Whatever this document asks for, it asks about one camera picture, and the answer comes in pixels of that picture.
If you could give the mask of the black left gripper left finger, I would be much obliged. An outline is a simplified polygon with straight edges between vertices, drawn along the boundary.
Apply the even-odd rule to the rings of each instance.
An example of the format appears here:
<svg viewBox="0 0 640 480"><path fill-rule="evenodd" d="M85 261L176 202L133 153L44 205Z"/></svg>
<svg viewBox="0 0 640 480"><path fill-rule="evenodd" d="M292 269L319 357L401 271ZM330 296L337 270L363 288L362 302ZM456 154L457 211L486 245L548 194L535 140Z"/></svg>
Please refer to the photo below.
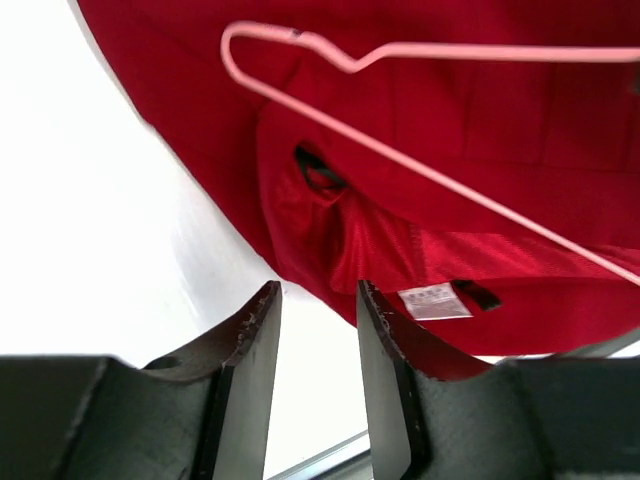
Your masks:
<svg viewBox="0 0 640 480"><path fill-rule="evenodd" d="M111 356L1 360L5 479L259 479L282 294L137 369Z"/></svg>

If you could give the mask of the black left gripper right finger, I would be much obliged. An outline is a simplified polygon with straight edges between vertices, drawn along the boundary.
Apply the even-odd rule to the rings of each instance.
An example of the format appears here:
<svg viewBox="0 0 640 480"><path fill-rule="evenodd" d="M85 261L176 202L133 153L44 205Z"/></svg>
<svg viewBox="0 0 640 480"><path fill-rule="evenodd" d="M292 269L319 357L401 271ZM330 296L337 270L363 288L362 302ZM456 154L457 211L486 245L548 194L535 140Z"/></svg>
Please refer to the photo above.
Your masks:
<svg viewBox="0 0 640 480"><path fill-rule="evenodd" d="M585 351L490 364L367 281L357 329L375 478L638 477L637 358Z"/></svg>

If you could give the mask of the red skirt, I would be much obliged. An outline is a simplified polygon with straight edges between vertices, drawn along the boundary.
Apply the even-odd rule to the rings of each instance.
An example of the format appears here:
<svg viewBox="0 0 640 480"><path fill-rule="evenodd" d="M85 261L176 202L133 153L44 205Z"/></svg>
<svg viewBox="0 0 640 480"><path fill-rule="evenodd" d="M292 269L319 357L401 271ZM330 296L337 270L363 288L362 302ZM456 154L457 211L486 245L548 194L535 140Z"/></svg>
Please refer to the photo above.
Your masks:
<svg viewBox="0 0 640 480"><path fill-rule="evenodd" d="M635 1L83 1L133 105L283 278L356 319L356 288L462 280L431 321L473 354L571 350L636 329L639 290L557 244L238 85L220 40L249 20L360 57L394 41L635 47ZM639 268L639 98L627 64L386 59L349 75L237 38L247 74L596 254ZM500 306L484 312L489 292Z"/></svg>

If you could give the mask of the pink wire hanger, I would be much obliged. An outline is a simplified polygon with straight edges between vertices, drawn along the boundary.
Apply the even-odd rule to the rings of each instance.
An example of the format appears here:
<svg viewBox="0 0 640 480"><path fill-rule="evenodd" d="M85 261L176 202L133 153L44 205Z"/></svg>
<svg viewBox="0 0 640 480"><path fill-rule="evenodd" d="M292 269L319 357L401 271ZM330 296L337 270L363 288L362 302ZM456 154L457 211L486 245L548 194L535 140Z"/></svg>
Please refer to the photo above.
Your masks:
<svg viewBox="0 0 640 480"><path fill-rule="evenodd" d="M364 132L304 103L293 96L245 73L235 62L231 42L236 37L294 45L310 50L347 74L358 73L387 58L419 58L471 61L543 62L543 63L618 63L639 61L637 47L541 47L479 44L446 44L429 42L391 42L361 58L353 58L325 37L313 32L253 21L236 21L226 26L220 38L220 56L229 76L239 85L310 119L357 144L386 157L392 162L452 191L519 226L583 257L604 270L634 284L635 273L570 241L507 206L419 162Z"/></svg>

